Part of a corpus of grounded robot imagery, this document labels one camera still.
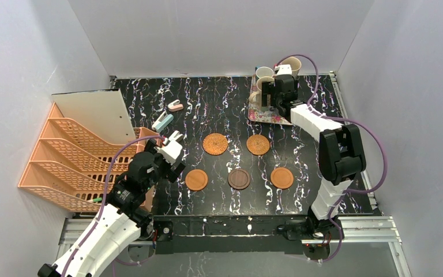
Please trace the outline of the light wooden coaster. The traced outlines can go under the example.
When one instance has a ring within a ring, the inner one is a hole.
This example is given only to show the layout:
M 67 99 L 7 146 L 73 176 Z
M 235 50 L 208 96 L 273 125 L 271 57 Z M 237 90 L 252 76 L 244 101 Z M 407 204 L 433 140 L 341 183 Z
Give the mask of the light wooden coaster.
M 205 171 L 194 169 L 186 174 L 185 184 L 192 191 L 203 190 L 208 183 L 208 176 Z
M 288 189 L 294 182 L 292 172 L 285 167 L 275 168 L 271 172 L 271 183 L 278 189 Z

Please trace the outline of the floral tray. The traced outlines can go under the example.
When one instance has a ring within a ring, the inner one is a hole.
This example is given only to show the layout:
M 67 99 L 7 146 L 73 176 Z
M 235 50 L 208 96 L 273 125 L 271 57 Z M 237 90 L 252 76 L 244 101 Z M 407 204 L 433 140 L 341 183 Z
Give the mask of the floral tray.
M 256 91 L 256 82 L 257 79 L 254 74 L 251 80 L 250 94 Z M 278 111 L 273 107 L 269 107 L 268 111 L 261 111 L 255 105 L 249 104 L 248 117 L 253 122 L 292 126 L 292 123 L 287 121 L 284 117 L 280 116 Z

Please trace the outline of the woven rattan coaster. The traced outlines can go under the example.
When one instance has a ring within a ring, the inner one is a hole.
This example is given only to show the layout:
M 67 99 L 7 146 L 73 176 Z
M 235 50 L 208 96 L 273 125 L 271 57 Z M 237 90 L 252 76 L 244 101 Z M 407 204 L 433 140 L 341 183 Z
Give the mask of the woven rattan coaster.
M 202 147 L 210 155 L 221 155 L 228 148 L 228 140 L 223 134 L 211 133 L 204 138 Z
M 271 144 L 265 136 L 254 134 L 247 139 L 246 146 L 253 155 L 261 156 L 269 151 Z

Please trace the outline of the dark walnut wooden coaster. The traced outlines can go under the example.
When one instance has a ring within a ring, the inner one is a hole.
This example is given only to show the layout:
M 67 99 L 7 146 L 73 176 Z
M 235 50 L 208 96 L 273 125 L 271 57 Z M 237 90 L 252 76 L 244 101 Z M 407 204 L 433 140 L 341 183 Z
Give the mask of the dark walnut wooden coaster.
M 228 174 L 227 181 L 233 189 L 243 190 L 250 185 L 250 175 L 244 169 L 233 169 Z

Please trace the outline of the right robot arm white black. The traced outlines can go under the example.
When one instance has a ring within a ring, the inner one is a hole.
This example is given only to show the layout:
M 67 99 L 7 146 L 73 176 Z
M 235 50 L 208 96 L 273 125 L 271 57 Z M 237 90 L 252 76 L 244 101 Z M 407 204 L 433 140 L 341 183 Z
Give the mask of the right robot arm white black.
M 318 143 L 318 167 L 322 175 L 317 197 L 301 224 L 307 234 L 324 233 L 336 226 L 337 206 L 347 189 L 366 168 L 359 128 L 328 119 L 298 99 L 298 82 L 291 74 L 261 84 L 262 103 L 303 129 Z

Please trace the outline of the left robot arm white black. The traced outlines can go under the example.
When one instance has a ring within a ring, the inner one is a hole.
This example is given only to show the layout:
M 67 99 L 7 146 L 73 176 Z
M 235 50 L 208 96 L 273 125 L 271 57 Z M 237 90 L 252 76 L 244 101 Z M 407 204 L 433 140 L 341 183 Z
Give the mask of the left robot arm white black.
M 130 243 L 152 224 L 142 209 L 147 192 L 161 180 L 176 181 L 185 164 L 178 160 L 183 147 L 163 136 L 146 136 L 145 149 L 136 153 L 112 185 L 99 212 L 76 242 L 38 276 L 100 276 Z

